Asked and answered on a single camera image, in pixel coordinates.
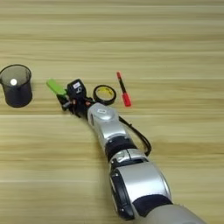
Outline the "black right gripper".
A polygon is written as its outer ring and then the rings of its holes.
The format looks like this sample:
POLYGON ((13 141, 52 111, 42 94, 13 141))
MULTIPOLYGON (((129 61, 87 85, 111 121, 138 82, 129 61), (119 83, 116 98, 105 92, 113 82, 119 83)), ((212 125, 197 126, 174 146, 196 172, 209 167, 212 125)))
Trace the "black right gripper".
POLYGON ((58 94, 57 99, 64 111, 69 109, 73 115, 78 116, 79 118, 87 118, 88 109, 95 104, 95 101, 90 97, 69 101, 64 95, 58 94))

